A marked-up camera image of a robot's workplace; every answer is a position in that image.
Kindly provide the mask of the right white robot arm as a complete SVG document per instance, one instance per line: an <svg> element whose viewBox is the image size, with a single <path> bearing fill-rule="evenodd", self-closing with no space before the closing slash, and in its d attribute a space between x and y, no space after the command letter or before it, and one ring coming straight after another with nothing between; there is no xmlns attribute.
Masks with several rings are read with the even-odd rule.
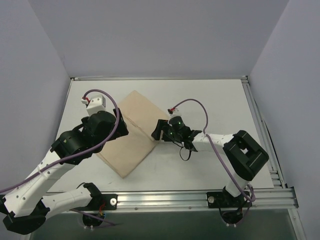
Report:
<svg viewBox="0 0 320 240"><path fill-rule="evenodd" d="M269 160L269 155L245 130L234 134L208 134L186 126L181 116L159 119L151 137L181 144L190 152L213 152L230 177L222 193L223 203L234 206L245 188Z"/></svg>

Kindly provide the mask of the beige wrapping cloth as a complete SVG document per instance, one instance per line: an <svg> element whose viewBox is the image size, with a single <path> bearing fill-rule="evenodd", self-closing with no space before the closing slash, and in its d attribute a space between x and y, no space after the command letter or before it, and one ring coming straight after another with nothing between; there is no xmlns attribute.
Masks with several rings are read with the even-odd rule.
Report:
<svg viewBox="0 0 320 240"><path fill-rule="evenodd" d="M152 133L158 120L168 120L169 116L135 90L118 107L127 125L128 135L108 141L97 155L124 179L158 144Z"/></svg>

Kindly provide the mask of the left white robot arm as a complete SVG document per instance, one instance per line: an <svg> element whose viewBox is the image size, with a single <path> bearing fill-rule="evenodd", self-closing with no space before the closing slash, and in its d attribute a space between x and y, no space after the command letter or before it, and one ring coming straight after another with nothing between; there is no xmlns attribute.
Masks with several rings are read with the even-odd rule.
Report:
<svg viewBox="0 0 320 240"><path fill-rule="evenodd" d="M28 235L62 212L76 208L95 210L103 205L103 195L92 182L56 195L46 193L64 174L99 153L106 142L128 133L119 108L113 109L113 113L100 110L63 132L24 183L1 196L0 211L5 214L6 229Z"/></svg>

